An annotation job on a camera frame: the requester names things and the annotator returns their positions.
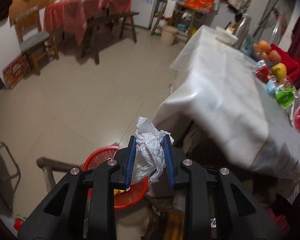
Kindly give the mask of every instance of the white plastic bag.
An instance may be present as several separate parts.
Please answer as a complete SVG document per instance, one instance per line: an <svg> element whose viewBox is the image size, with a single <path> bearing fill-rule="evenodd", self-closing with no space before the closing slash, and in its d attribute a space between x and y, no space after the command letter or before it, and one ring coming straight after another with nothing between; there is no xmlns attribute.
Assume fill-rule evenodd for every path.
<svg viewBox="0 0 300 240"><path fill-rule="evenodd" d="M136 122L137 130L137 152L134 162L132 184L140 182L144 177L149 176L153 171L156 172L149 179L149 183L158 182L163 168L166 166L162 146L160 145L163 137L170 133L158 131L152 122L145 117L138 117Z"/></svg>

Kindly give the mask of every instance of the beige bucket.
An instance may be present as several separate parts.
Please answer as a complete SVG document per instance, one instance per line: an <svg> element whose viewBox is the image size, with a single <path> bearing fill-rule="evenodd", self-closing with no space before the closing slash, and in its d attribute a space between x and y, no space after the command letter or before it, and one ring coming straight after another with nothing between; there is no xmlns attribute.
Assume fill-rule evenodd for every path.
<svg viewBox="0 0 300 240"><path fill-rule="evenodd" d="M171 46L177 36L178 29L172 26L164 26L162 28L161 42L164 45Z"/></svg>

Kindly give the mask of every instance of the red plastic basket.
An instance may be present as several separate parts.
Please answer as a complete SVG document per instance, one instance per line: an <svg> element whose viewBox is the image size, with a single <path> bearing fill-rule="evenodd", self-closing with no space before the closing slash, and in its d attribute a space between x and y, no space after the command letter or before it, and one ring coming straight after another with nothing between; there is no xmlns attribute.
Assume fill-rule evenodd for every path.
<svg viewBox="0 0 300 240"><path fill-rule="evenodd" d="M85 161L82 170L87 171L95 169L101 163L114 157L115 152L119 146L105 146L93 152ZM114 208L122 209L134 205L139 202L146 194L148 188L148 177L144 178L137 184L130 185L130 189L121 194L114 196ZM92 190L90 189L88 195L91 197Z"/></svg>

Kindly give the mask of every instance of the white door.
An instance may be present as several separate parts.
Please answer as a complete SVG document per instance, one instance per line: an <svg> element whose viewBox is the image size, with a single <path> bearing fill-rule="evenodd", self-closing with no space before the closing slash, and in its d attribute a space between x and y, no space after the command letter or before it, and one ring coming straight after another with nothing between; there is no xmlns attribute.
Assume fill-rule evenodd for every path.
<svg viewBox="0 0 300 240"><path fill-rule="evenodd" d="M156 0L131 0L131 11L140 13L133 17L135 25L144 28L150 27L155 1Z"/></svg>

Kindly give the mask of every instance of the gray cushion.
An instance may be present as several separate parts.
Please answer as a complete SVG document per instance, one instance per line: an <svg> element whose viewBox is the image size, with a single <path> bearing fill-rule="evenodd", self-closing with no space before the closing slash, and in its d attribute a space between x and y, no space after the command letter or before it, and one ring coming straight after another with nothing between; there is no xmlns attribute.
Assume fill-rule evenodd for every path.
<svg viewBox="0 0 300 240"><path fill-rule="evenodd" d="M26 39L25 41L20 43L20 49L22 52L27 51L28 49L31 49L33 46L39 44L40 42L45 41L47 38L49 38L49 33L46 31L38 32L36 35L31 36L29 39Z"/></svg>

